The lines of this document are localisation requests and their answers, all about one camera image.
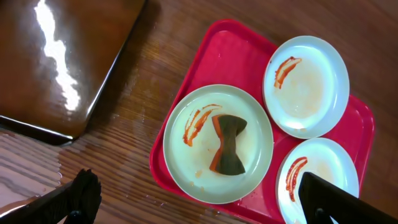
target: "plate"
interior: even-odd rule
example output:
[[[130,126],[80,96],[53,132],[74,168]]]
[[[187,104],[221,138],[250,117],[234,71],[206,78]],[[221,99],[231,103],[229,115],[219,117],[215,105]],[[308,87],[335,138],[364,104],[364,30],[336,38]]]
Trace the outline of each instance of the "plate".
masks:
[[[337,124],[346,109],[348,72],[328,42],[295,37],[272,55],[263,94],[270,116],[283,131],[296,138],[319,137]]]
[[[297,185],[290,198],[286,190],[286,178],[292,164],[298,158],[307,157],[307,163],[300,169]],[[301,160],[296,167],[304,163]],[[299,186],[304,172],[312,172],[349,194],[359,197],[358,176],[348,153],[336,142],[326,138],[313,138],[296,146],[284,159],[277,181],[277,201],[286,223],[306,223],[299,199]]]
[[[196,123],[206,113],[207,120],[189,146],[184,140],[185,130],[189,130],[190,139]],[[227,176],[209,170],[220,147],[211,121],[218,114],[239,116],[248,122],[236,138],[236,153],[244,174]],[[274,147],[263,107],[245,91],[228,85],[205,86],[182,99],[167,121],[163,145],[166,165],[176,184],[189,196],[213,204],[230,203],[253,191],[267,173]]]

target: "red tray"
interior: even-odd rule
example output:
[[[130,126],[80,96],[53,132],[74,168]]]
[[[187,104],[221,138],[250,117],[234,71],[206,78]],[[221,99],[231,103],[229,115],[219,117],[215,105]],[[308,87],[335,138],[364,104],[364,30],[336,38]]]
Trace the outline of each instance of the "red tray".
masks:
[[[218,21],[208,29],[150,153],[150,171],[162,188],[195,200],[173,181],[164,161],[164,129],[177,103],[199,87],[227,84],[248,92],[264,107],[262,79],[276,48],[273,43],[236,21]],[[287,135],[273,121],[271,125],[274,153],[261,184],[237,202],[225,205],[207,204],[208,206],[252,222],[283,223],[275,197],[276,175],[283,158],[303,140]],[[354,96],[350,96],[342,119],[324,137],[336,141],[346,149],[354,161],[361,188],[374,137],[374,119],[370,109]]]

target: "round plate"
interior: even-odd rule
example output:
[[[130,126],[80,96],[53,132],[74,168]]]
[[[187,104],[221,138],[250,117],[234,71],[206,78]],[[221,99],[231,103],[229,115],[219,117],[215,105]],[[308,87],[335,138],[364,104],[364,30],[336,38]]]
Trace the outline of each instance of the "round plate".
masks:
[[[286,177],[290,166],[299,157],[308,162],[300,169],[292,202],[286,190]],[[359,182],[353,161],[348,153],[336,142],[325,138],[313,138],[296,146],[284,159],[277,181],[279,210],[286,223],[306,223],[299,199],[299,187],[304,172],[312,172],[351,195],[359,196]]]
[[[200,114],[192,127],[212,109],[192,146],[185,144],[185,127],[192,122],[196,111]],[[220,147],[211,120],[218,114],[239,116],[248,122],[236,138],[236,153],[245,168],[244,174],[227,176],[209,170]],[[199,201],[218,204],[238,200],[260,184],[271,163],[274,143],[268,117],[251,95],[233,86],[210,85],[193,91],[174,108],[167,121],[163,146],[167,168],[177,185]]]
[[[279,69],[291,57],[296,58],[295,66]],[[278,70],[289,71],[284,79],[278,78],[280,85]],[[295,37],[272,55],[263,94],[270,116],[283,131],[296,138],[319,137],[337,124],[346,109],[348,72],[328,42],[312,36]]]

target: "sauce stain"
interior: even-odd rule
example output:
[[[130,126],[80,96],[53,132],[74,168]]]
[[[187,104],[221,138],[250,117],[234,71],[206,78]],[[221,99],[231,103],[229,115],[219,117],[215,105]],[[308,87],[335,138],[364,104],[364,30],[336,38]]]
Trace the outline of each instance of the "sauce stain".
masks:
[[[286,76],[291,72],[298,63],[302,61],[301,58],[290,57],[279,65],[275,74],[274,87],[281,89]]]
[[[195,114],[193,115],[192,121],[191,121],[191,123],[190,123],[189,125],[188,125],[189,119],[188,119],[187,122],[185,123],[185,132],[184,132],[184,135],[182,136],[182,139],[183,139],[183,141],[184,141],[184,143],[185,143],[186,145],[188,145],[188,146],[190,146],[190,147],[193,146],[193,143],[192,143],[192,142],[193,142],[193,139],[196,138],[196,137],[198,136],[198,133],[199,133],[200,130],[202,129],[202,127],[203,127],[203,125],[205,124],[205,122],[206,122],[206,120],[207,120],[207,117],[209,117],[210,113],[211,113],[213,110],[217,110],[217,109],[222,108],[222,106],[220,106],[220,105],[210,104],[210,105],[204,106],[202,109],[205,109],[205,108],[207,108],[207,107],[209,107],[209,106],[217,106],[218,108],[213,108],[213,109],[210,109],[210,110],[206,111],[206,112],[198,119],[198,121],[197,121],[197,122],[195,123],[195,125],[193,126],[193,127],[195,128],[195,130],[192,132],[192,134],[191,134],[190,137],[188,137],[188,135],[189,135],[189,130],[191,129],[191,127],[192,127],[192,125],[193,125],[193,122],[195,121],[195,119],[197,118],[197,116],[200,114],[200,110],[196,110]]]
[[[196,172],[195,172],[195,177],[196,177],[196,178],[199,178],[199,177],[201,176],[202,173],[203,173],[202,170],[196,171]]]
[[[294,188],[296,187],[297,176],[298,176],[298,174],[300,172],[300,169],[303,168],[303,166],[305,166],[307,164],[307,162],[308,162],[308,159],[305,156],[299,157],[298,159],[296,159],[293,162],[293,164],[289,168],[289,171],[287,172],[286,190],[289,191],[289,196],[290,196],[290,199],[291,199],[292,202],[295,202],[295,199],[294,199]]]

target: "brown wood grain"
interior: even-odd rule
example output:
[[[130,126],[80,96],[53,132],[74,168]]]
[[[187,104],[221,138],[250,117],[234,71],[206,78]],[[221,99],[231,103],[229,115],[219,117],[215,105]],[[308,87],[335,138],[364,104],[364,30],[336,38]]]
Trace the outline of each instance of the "brown wood grain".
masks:
[[[277,45],[315,35],[336,47],[351,94],[376,119],[360,198],[398,218],[397,11],[395,0],[149,0],[79,140],[60,148],[0,131],[0,207],[92,168],[103,186],[96,223],[238,222],[161,189],[149,171],[151,147],[207,28],[232,18]]]

